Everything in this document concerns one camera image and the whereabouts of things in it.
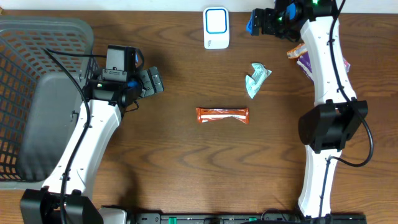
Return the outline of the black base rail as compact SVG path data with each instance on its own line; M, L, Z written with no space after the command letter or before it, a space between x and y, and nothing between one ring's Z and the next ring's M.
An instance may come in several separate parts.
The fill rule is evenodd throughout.
M165 215L137 213L103 215L103 223L130 224L240 224L240 223L333 223L367 224L364 215L327 215L324 218L301 218L292 214L265 213L263 215Z

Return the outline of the orange tissue pack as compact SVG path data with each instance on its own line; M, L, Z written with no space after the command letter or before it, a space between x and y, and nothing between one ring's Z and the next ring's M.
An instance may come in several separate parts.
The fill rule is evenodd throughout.
M307 50L305 44L301 43L298 46L296 46L295 48L293 48L292 50L289 50L287 52L287 57L289 59L299 58L301 55L303 55L307 52L308 52L308 50Z

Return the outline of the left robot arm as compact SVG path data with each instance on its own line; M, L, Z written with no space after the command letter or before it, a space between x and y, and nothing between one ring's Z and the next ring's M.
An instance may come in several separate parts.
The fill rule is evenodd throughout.
M105 149L129 106L164 90L157 67L147 70L140 49L109 45L106 66L84 86L72 81L82 104L62 157L39 190L25 190L20 208L24 223L131 223L116 205L97 209L91 198Z

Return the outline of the teal snack packet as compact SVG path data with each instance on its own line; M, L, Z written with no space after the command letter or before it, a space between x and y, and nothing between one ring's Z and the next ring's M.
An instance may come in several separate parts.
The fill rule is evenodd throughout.
M246 75L245 84L249 97L253 99L260 90L264 81L271 75L272 71L268 70L261 63L252 63L251 65L254 69L254 72L252 75Z

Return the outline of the grey plastic shopping basket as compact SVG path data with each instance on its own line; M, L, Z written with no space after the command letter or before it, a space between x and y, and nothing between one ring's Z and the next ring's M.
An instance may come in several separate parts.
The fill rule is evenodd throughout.
M79 117L83 86L98 69L94 35L71 18L1 17L1 188L39 189Z

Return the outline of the orange snack bar wrapper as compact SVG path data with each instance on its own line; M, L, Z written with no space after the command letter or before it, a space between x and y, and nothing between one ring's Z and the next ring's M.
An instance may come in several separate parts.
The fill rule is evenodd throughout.
M234 118L245 124L249 123L249 110L243 109L208 109L196 108L197 121L207 123L225 118Z

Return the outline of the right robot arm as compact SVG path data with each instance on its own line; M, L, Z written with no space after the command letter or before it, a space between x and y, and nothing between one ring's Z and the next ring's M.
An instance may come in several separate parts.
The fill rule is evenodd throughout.
M253 9L247 25L252 36L303 40L310 59L315 99L313 109L298 121L306 164L298 214L291 222L366 223L365 215L334 215L330 208L337 163L362 167L374 152L365 120L368 104L358 100L345 70L338 22L343 6L332 0L276 1L273 8ZM364 126L369 138L369 154L360 163L348 162L341 154L360 126Z

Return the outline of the white barcode scanner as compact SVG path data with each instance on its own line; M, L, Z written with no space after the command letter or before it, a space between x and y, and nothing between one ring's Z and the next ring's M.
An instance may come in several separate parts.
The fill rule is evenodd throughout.
M204 48L226 49L229 46L229 11L225 7L208 7L203 11Z

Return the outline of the purple snack bag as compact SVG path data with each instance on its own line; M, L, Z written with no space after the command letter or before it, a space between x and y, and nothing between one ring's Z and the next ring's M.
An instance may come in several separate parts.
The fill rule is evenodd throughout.
M311 80L313 81L313 73L312 73L312 67L310 64L310 58L308 52L304 53L301 55L298 60L297 60L297 65L300 67L300 69L304 72L304 74Z

